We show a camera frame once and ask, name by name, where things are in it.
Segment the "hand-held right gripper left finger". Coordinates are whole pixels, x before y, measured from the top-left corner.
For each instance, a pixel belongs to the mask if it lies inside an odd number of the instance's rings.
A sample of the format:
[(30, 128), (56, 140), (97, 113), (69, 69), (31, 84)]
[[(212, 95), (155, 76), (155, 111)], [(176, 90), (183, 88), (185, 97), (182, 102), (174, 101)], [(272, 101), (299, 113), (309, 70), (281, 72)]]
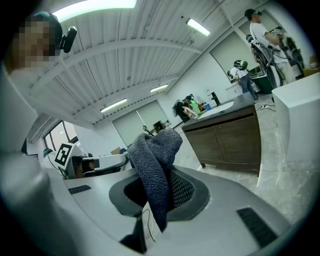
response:
[(145, 253), (143, 205), (131, 197), (130, 184), (140, 182), (135, 169), (112, 174), (66, 180), (64, 183), (84, 213), (122, 246)]

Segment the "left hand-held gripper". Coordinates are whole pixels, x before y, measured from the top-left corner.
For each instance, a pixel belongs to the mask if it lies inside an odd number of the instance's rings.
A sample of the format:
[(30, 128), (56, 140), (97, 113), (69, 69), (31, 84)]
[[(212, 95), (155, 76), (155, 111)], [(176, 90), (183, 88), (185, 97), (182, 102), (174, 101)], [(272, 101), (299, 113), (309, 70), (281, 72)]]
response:
[(93, 157), (90, 153), (83, 152), (73, 143), (62, 143), (56, 153), (54, 162), (66, 179), (81, 179), (95, 177), (95, 164), (121, 164), (99, 172), (100, 175), (108, 175), (124, 171), (127, 165), (126, 156), (114, 154)]

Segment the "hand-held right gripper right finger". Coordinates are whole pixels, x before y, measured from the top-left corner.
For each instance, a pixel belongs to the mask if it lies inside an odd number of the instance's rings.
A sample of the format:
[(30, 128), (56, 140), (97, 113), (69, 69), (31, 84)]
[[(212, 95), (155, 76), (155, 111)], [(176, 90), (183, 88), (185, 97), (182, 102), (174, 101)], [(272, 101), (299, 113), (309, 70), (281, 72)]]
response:
[(238, 214), (251, 208), (277, 237), (289, 221), (245, 186), (194, 169), (174, 166), (203, 182), (210, 193), (206, 207), (193, 219), (170, 221), (149, 250), (151, 256), (247, 256), (261, 249)]

